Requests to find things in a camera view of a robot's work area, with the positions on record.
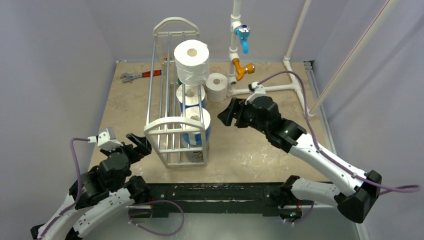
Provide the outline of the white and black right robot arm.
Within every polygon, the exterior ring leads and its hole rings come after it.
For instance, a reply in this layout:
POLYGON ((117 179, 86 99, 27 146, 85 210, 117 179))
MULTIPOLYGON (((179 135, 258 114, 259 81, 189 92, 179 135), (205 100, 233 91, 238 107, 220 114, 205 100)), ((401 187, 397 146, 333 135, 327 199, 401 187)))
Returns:
POLYGON ((377 201, 382 182, 378 172, 365 172, 332 152, 326 153, 326 148, 315 144, 305 128, 282 117, 271 97, 261 96, 253 102, 232 98, 217 117, 225 126, 251 127, 261 132, 273 147, 306 162, 330 180, 315 182, 291 175, 278 194, 270 194, 282 207, 296 200, 309 200, 335 207, 348 220, 361 224, 377 201))

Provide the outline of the unwrapped white paper roll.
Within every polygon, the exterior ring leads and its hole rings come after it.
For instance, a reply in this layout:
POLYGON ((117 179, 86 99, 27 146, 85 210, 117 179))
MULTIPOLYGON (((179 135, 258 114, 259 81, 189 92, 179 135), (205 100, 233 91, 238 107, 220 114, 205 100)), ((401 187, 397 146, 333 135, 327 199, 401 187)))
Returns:
POLYGON ((202 85, 210 75, 210 51, 200 40, 189 39, 178 44, 174 59, 177 76, 185 85, 202 85))

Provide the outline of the blue white packaged roll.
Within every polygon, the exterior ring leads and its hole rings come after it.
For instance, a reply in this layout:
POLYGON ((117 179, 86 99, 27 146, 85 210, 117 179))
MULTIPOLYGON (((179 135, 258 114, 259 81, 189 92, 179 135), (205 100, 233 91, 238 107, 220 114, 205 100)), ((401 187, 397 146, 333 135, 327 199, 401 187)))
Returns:
MULTIPOLYGON (((200 122, 200 108, 198 106, 186 108, 185 117, 200 122)), ((205 140, 208 143, 211 135, 211 115, 205 108, 202 109, 202 119, 205 127, 205 140)), ((203 144, 202 134, 198 127, 186 125, 185 129, 195 130, 194 132, 186 132, 182 135, 185 143, 190 144, 192 146, 198 146, 203 144)))
POLYGON ((185 97, 185 108, 199 105, 198 86, 181 84, 176 90, 176 98, 179 102, 179 112, 183 112, 183 97, 185 97))

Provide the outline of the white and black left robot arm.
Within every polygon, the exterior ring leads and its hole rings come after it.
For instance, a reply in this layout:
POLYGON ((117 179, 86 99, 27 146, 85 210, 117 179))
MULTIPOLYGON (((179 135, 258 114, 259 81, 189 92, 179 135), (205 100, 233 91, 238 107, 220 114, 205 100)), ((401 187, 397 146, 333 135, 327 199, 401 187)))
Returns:
POLYGON ((31 228, 33 239, 80 240, 119 209, 149 200, 150 189, 141 176, 131 176, 131 164, 151 154, 152 146, 146 137, 133 133, 126 137, 130 144, 116 140, 113 130, 107 128, 82 139, 96 143, 106 159, 88 172, 76 171, 77 180, 62 206, 47 223, 31 228))

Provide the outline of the white metal shelf rack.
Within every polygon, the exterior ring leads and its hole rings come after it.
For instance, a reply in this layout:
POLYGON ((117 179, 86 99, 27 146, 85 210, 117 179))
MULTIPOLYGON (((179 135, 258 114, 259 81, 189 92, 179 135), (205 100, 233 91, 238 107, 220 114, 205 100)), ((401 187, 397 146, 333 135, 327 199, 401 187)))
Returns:
POLYGON ((207 166, 208 144, 205 140, 205 125, 202 114, 202 92, 198 87, 198 101, 201 121, 186 117, 186 104, 183 101, 183 110, 180 114, 180 104, 176 90, 178 76, 175 57, 173 56, 174 40, 182 43, 187 37, 200 38, 200 30, 196 24, 183 17, 167 17, 153 28, 153 47, 151 54, 151 67, 162 70, 159 83, 155 83, 154 77, 149 78, 147 95, 146 122, 143 129, 144 136, 151 143, 153 151, 157 154, 166 168, 207 166), (191 162, 185 155, 190 151, 190 144, 185 143, 184 133, 196 130, 186 129, 186 125, 197 127, 202 136, 204 162, 191 162))

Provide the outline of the blue white packaged roll front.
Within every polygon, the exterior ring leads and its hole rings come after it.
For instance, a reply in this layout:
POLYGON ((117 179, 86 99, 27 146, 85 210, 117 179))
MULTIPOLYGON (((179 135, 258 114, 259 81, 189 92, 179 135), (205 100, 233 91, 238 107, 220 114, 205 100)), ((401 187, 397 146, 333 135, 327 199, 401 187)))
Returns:
MULTIPOLYGON (((198 106, 186 108, 185 117, 200 122, 200 108, 198 106)), ((208 143, 211 135, 211 115, 205 108, 202 109, 202 119, 205 127, 205 140, 208 143)), ((192 146, 198 146, 203 144, 202 134, 198 127, 186 125, 185 129, 195 130, 194 132, 186 132, 182 135, 185 143, 190 144, 192 146)))

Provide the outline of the grey paper roll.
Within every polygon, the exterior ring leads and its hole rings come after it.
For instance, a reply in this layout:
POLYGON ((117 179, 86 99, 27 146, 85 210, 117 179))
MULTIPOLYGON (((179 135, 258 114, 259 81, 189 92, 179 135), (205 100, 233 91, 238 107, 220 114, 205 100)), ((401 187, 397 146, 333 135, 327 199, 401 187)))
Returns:
POLYGON ((190 162, 202 163, 204 162, 204 151, 201 145, 191 145, 189 151, 185 152, 185 156, 190 162))

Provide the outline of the blue white packaged roll back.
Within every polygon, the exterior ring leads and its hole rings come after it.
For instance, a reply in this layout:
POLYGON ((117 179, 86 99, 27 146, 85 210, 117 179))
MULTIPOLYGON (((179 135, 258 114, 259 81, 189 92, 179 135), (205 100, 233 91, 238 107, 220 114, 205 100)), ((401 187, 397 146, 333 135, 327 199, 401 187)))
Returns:
POLYGON ((181 84, 176 90, 176 98, 179 102, 179 112, 183 112, 183 97, 185 97, 185 108, 199 105, 198 86, 181 84))

